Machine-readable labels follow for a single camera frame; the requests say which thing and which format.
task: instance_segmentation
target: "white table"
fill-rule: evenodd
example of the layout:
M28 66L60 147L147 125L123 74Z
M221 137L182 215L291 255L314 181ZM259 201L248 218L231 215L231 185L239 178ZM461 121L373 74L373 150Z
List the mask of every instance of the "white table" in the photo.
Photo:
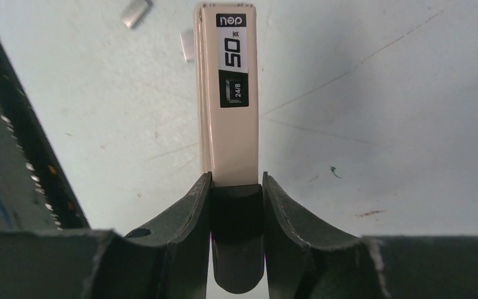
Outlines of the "white table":
M94 228L121 234L200 175L195 1L0 0L0 38ZM478 234L478 1L257 1L260 165L363 234ZM336 178L330 167L336 167ZM267 298L266 280L241 298ZM208 298L235 298L213 279Z

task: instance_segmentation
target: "black and white label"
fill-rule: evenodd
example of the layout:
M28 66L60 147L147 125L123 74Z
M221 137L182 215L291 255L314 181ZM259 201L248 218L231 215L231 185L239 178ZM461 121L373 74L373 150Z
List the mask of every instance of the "black and white label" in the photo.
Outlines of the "black and white label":
M217 14L221 108L248 107L246 14Z

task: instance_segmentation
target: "green mark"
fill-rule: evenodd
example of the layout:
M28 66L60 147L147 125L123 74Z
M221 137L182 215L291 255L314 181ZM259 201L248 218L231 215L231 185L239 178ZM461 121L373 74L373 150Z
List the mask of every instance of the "green mark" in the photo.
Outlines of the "green mark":
M335 177L337 177L337 178L339 178L339 179L342 178L341 176L338 176L338 174L336 174L336 167L331 166L331 167L330 167L330 171L332 172L332 174L333 174Z

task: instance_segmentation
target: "screw hole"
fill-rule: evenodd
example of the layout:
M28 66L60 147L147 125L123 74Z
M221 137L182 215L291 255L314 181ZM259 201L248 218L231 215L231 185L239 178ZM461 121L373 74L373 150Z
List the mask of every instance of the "screw hole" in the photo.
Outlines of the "screw hole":
M137 228L133 229L130 233L127 234L127 238L140 238L145 237L147 235L151 235L151 231L149 229Z

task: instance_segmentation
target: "white tabletop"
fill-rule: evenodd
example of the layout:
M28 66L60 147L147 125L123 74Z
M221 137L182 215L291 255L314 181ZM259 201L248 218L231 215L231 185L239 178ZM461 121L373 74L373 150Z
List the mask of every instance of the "white tabletop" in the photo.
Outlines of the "white tabletop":
M128 2L0 0L1 42L90 224L122 234L200 176L179 40L195 1L156 0L135 30ZM478 1L255 4L260 171L355 235L478 234Z

